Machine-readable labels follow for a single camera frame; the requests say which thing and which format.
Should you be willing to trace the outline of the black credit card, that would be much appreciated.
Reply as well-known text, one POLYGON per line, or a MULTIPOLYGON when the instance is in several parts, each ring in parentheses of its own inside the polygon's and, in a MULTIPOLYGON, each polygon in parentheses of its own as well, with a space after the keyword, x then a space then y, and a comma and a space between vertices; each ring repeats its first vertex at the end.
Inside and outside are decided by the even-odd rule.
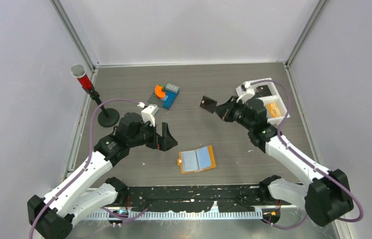
POLYGON ((201 101, 200 101, 200 108, 206 110, 207 112, 210 112, 211 114, 214 113, 216 107, 217 107, 217 101, 207 97, 203 96, 201 101))
POLYGON ((256 95, 258 98, 272 96, 268 85, 260 85, 256 87, 256 95))

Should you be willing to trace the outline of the orange leather card holder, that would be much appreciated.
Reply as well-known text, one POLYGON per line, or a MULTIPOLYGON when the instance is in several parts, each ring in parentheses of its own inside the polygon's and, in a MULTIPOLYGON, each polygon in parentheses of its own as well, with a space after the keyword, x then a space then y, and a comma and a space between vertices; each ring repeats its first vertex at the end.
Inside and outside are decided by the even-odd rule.
POLYGON ((179 152, 177 166, 182 174, 197 173, 216 167, 213 147, 211 145, 189 151, 179 152))

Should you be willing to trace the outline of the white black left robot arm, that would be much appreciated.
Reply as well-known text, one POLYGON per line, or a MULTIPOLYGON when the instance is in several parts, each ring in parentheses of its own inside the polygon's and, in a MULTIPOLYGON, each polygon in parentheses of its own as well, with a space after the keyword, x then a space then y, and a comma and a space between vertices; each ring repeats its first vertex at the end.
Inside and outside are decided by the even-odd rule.
POLYGON ((168 124, 162 123, 158 134, 145 114, 126 113, 111 134, 101 138, 91 154, 67 179, 43 197, 33 195, 27 202, 32 229, 45 239, 65 239, 72 228, 95 210, 109 204, 124 205, 128 186, 121 180, 108 178, 92 192, 87 189, 103 174, 129 155, 132 148, 146 146, 168 151, 178 145, 168 124))

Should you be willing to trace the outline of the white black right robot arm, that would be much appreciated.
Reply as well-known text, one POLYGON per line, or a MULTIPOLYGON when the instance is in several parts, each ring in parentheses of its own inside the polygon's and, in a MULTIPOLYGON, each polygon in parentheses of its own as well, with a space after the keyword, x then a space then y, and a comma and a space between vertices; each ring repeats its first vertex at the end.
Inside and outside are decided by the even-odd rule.
POLYGON ((217 105, 214 112, 225 122, 237 122, 248 131, 250 142, 283 164, 299 180, 290 183, 279 176, 260 182, 259 198, 265 204, 286 201, 304 210, 318 226, 324 227, 354 209, 355 200, 347 175, 331 171, 295 148, 282 132, 270 124, 262 100, 251 98, 243 103, 232 96, 217 105))

